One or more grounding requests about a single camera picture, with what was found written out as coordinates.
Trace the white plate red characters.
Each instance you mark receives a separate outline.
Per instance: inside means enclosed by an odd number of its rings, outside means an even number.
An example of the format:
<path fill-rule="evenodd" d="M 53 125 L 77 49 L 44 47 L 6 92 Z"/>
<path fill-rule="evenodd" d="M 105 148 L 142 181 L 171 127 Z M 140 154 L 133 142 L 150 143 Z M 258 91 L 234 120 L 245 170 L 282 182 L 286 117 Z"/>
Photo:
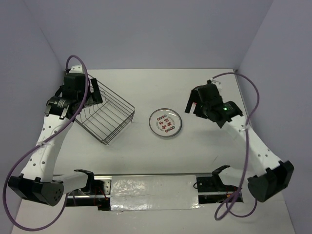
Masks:
<path fill-rule="evenodd" d="M 148 120 L 150 130 L 158 137 L 174 137 L 182 129 L 181 116 L 169 108 L 160 108 L 151 113 Z"/>

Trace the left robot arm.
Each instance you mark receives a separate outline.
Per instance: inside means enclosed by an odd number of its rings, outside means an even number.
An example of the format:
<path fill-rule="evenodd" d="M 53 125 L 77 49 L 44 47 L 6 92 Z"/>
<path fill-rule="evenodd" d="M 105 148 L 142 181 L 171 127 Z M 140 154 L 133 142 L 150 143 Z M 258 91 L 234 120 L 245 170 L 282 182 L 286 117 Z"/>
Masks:
<path fill-rule="evenodd" d="M 91 194 L 96 187 L 94 173 L 76 169 L 70 174 L 54 176 L 56 160 L 64 139 L 75 121 L 79 107 L 103 102 L 96 78 L 82 73 L 67 73 L 64 84 L 46 103 L 37 149 L 31 154 L 19 176 L 11 176 L 8 186 L 20 198 L 55 206 L 61 197 L 74 190 Z"/>

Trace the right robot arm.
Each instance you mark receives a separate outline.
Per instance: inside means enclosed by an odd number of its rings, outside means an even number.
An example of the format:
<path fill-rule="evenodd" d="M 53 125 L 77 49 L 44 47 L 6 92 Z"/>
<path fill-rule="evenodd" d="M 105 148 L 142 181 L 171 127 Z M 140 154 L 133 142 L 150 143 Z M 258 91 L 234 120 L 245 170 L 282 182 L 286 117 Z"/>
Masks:
<path fill-rule="evenodd" d="M 276 156 L 246 124 L 247 118 L 233 102 L 224 102 L 217 85 L 200 85 L 191 90 L 185 109 L 197 117 L 216 123 L 248 150 L 248 162 L 255 175 L 248 178 L 248 189 L 259 202 L 265 202 L 288 187 L 294 166 Z"/>

